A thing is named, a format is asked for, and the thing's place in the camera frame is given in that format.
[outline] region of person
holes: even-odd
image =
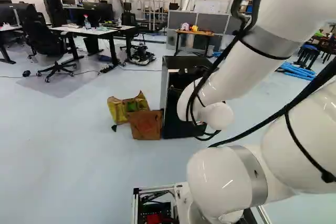
[[[324,35],[322,32],[323,32],[323,29],[319,29],[319,30],[314,34],[314,36],[324,37],[325,35]]]

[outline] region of gray mat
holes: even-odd
[[[81,59],[79,62],[77,62],[77,69],[75,73],[89,70],[99,71],[102,65],[103,64],[97,62],[96,59]],[[97,74],[97,72],[87,72],[75,75],[74,77],[71,77],[68,74],[56,74],[50,78],[49,83],[44,81],[45,76],[32,76],[29,78],[20,79],[17,81],[17,84],[44,94],[48,94],[52,97],[64,98],[99,77]]]

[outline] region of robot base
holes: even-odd
[[[153,201],[171,204],[170,217],[178,220],[179,224],[209,224],[193,203],[187,182],[169,186],[135,188],[132,198],[132,224],[144,223],[143,216],[147,213],[143,212],[144,208],[141,207],[143,206],[141,199],[146,196],[152,196],[153,194],[161,195],[158,198],[152,199]],[[237,224],[258,224],[255,219],[257,215],[261,217],[264,224],[271,224],[263,206],[245,209],[241,220],[238,221]]]

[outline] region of gray partition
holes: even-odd
[[[240,19],[231,16],[225,34],[232,35],[233,31],[239,30],[241,23]]]
[[[199,30],[213,31],[216,34],[223,34],[227,20],[228,15],[199,13],[197,26]]]
[[[177,34],[176,29],[182,23],[197,25],[199,30],[210,30],[215,36],[210,39],[210,45],[214,46],[214,51],[219,51],[222,44],[225,47],[224,35],[232,35],[232,32],[239,30],[241,21],[227,14],[207,14],[195,13],[181,10],[170,10],[167,26],[167,49],[175,49]],[[186,47],[187,36],[194,36],[192,48]],[[180,37],[180,50],[202,52],[205,50],[206,38],[198,35],[183,35]]]
[[[169,11],[168,29],[179,29],[182,23],[196,24],[197,13],[183,11]]]

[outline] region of power strip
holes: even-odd
[[[107,73],[107,72],[111,71],[114,68],[115,68],[115,65],[106,65],[105,67],[103,67],[102,69],[100,69],[100,72],[101,73]]]

